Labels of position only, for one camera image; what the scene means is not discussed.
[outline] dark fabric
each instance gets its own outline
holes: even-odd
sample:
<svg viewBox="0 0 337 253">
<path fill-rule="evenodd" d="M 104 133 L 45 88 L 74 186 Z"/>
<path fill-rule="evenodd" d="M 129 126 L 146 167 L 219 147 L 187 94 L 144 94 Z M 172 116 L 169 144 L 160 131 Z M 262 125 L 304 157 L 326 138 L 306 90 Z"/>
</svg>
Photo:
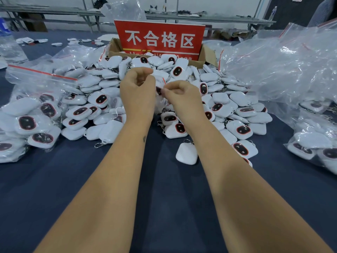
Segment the dark fabric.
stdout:
<svg viewBox="0 0 337 253">
<path fill-rule="evenodd" d="M 30 60 L 62 49 L 52 42 L 94 38 L 89 32 L 72 31 L 15 36 L 49 39 L 23 46 Z M 1 105 L 12 88 L 4 74 L 0 72 Z M 167 139 L 157 119 L 146 141 L 131 252 L 226 252 L 200 162 L 178 162 L 175 154 L 185 138 Z M 250 138 L 259 150 L 250 159 L 253 167 L 337 251 L 337 177 L 288 152 L 283 144 L 293 130 L 273 119 L 267 135 Z M 0 164 L 0 252 L 34 250 L 107 153 L 109 146 L 95 149 L 95 143 L 61 138 L 49 153 L 33 149 L 17 163 Z"/>
</svg>

